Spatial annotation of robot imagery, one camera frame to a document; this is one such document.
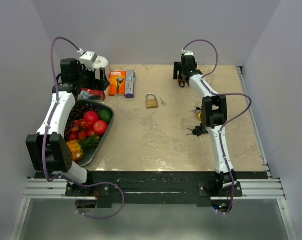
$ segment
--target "gray wall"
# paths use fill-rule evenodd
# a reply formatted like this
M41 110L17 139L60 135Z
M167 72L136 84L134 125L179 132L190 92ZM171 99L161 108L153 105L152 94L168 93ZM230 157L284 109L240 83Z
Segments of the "gray wall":
M50 104L49 49L32 3L0 0L0 240L9 238L26 177L34 172L25 138Z
M49 37L64 36L112 64L172 64L204 38L220 64L242 66L280 0L32 0ZM209 45L194 50L213 64ZM69 51L58 45L60 58Z
M267 161L302 240L302 0L282 0L244 66Z

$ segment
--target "wooden tabletop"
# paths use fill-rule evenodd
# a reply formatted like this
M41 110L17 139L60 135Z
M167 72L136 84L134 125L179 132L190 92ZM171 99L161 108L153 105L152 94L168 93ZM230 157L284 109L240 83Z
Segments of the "wooden tabletop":
M203 73L213 66L199 66ZM194 113L201 99L189 86L180 88L173 80L172 65L113 65L115 70L135 70L134 98L106 97L115 117L95 159L85 168L91 171L213 171L214 155L209 136L186 136L200 124ZM205 78L219 93L242 93L234 66L218 66ZM145 96L154 93L158 108L146 109ZM166 106L160 104L160 98ZM227 97L228 119L240 113L246 102L240 96ZM226 126L226 139L235 171L263 171L250 116Z

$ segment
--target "brass padlock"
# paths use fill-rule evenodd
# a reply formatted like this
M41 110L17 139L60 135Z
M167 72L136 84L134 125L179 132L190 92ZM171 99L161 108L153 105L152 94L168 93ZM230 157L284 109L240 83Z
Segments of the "brass padlock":
M153 96L154 99L147 99L150 95ZM158 105L157 105L157 100L156 100L156 97L153 93L148 93L145 97L145 106L147 109L154 109L154 108L158 108Z

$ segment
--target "white roll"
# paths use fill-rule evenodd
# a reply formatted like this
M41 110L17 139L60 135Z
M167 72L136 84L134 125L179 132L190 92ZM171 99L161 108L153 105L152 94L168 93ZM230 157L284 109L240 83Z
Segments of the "white roll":
M110 78L110 65L108 60L106 60L105 57L102 56L97 56L94 64L94 69L95 69L95 78L100 80L100 68L104 68L105 69L105 76L106 78L109 80Z

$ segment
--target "orange box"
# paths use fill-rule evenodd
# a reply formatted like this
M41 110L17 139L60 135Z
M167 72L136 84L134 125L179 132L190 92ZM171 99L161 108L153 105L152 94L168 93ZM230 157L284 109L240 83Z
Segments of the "orange box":
M124 96L126 71L110 72L109 96Z

